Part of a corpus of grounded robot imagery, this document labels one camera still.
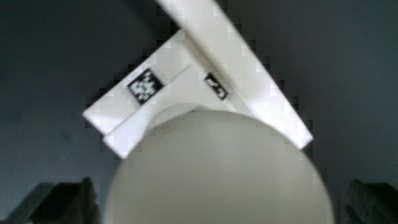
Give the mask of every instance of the curved surface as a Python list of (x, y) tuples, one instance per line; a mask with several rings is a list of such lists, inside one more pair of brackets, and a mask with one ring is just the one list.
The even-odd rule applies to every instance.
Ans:
[(152, 129), (117, 171), (104, 223), (334, 223), (310, 162), (257, 120), (195, 111)]

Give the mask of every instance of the black square pattern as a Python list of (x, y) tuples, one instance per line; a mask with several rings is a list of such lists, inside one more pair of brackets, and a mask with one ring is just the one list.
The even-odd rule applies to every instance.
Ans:
[(145, 71), (140, 73), (138, 77), (127, 84), (127, 89), (140, 105), (143, 105), (161, 88), (163, 84), (158, 80), (158, 77), (151, 69), (145, 69)]

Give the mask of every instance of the dark background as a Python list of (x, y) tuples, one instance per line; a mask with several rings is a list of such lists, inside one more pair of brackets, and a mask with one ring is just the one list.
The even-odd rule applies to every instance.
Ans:
[[(312, 127), (339, 220), (348, 181), (398, 183), (398, 2), (220, 5)], [(83, 176), (103, 205), (120, 161), (81, 112), (174, 30), (147, 0), (0, 0), (0, 219)]]

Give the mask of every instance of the black marking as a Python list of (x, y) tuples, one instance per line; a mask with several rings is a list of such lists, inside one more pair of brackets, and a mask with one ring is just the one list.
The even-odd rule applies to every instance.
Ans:
[(156, 95), (159, 89), (163, 88), (163, 84), (158, 80), (158, 77), (151, 71), (151, 69), (145, 69), (145, 71), (140, 73), (138, 77), (127, 84), (127, 90), (133, 94), (133, 97), (143, 105), (151, 97)]
[(204, 81), (206, 81), (207, 86), (211, 87), (211, 89), (214, 91), (214, 94), (216, 94), (220, 100), (223, 100), (227, 98), (229, 93), (227, 93), (227, 90), (222, 87), (220, 82), (214, 79), (214, 76), (213, 76), (211, 73), (207, 73), (207, 77), (204, 78)]

